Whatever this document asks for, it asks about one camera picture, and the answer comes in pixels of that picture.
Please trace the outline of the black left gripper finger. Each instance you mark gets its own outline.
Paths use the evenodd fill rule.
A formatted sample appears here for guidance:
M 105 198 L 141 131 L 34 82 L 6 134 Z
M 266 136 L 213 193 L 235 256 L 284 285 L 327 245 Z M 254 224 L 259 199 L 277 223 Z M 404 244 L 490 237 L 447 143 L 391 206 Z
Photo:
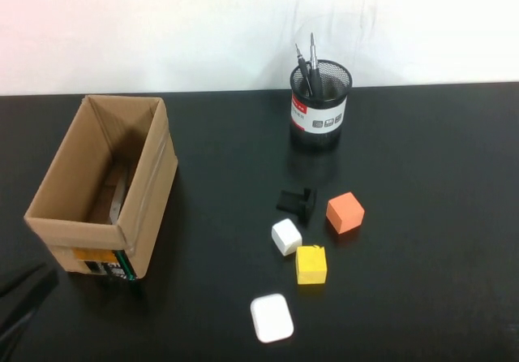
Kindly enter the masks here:
M 1 295 L 1 330 L 14 328 L 19 321 L 38 308 L 57 285 L 57 271 L 47 269 L 45 295 Z
M 1 295 L 45 295 L 46 264 L 29 262 L 1 274 Z

